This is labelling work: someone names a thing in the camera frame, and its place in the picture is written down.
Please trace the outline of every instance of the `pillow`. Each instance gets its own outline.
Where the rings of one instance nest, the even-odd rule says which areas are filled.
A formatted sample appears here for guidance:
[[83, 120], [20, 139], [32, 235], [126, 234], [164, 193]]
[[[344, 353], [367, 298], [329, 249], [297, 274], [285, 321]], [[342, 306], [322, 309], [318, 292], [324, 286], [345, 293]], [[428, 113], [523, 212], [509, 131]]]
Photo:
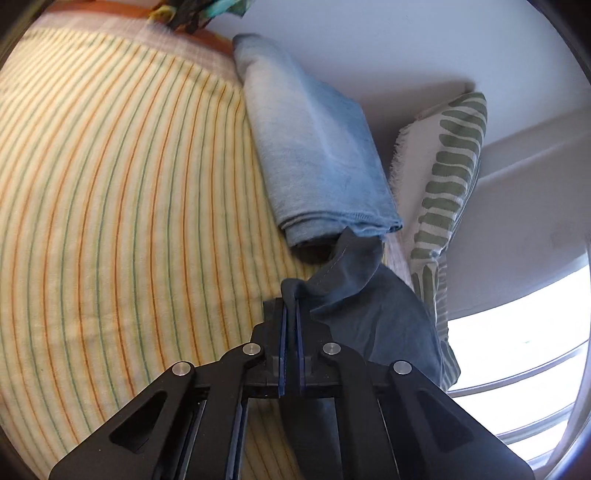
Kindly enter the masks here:
[[486, 99], [473, 92], [433, 107], [396, 140], [390, 185], [404, 222], [400, 235], [415, 293], [433, 315], [444, 359], [444, 389], [460, 368], [448, 342], [442, 253], [457, 229], [480, 167]]

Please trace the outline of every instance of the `orange fabric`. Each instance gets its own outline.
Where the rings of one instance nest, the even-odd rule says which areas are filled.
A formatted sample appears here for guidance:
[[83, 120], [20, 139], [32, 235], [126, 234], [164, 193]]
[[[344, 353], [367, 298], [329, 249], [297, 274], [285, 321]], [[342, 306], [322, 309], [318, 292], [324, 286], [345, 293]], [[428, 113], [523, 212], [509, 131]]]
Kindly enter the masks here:
[[[47, 8], [48, 12], [99, 12], [110, 15], [119, 15], [127, 18], [148, 18], [149, 8], [137, 7], [135, 5], [120, 4], [105, 0], [77, 0], [73, 2], [56, 2]], [[193, 35], [185, 32], [176, 32], [178, 35], [187, 37], [200, 44], [206, 45], [224, 55], [232, 56], [232, 42], [221, 35], [209, 30], [197, 30]]]

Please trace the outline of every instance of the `gray garment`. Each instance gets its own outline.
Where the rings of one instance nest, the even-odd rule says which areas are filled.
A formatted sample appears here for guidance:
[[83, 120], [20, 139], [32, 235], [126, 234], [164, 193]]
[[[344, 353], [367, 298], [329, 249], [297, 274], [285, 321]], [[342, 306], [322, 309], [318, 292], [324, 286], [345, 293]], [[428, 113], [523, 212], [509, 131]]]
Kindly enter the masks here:
[[[312, 319], [330, 326], [333, 340], [382, 365], [407, 360], [436, 385], [443, 363], [435, 325], [423, 303], [381, 264], [379, 238], [340, 236], [332, 260], [308, 281], [281, 284], [287, 308], [311, 303]], [[339, 437], [332, 399], [280, 400], [281, 417], [306, 480], [341, 479]]]
[[234, 38], [236, 69], [277, 225], [293, 247], [383, 235], [402, 222], [359, 104], [309, 76], [277, 43]]

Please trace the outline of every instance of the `folded denim garment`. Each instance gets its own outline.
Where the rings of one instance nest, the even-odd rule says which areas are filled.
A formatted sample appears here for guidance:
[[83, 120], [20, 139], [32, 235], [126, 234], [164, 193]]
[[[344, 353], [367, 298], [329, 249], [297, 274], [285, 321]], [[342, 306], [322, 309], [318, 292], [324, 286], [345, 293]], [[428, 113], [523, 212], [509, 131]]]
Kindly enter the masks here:
[[359, 104], [258, 35], [238, 35], [234, 58], [267, 195], [289, 245], [336, 240], [346, 227], [357, 236], [401, 228]]

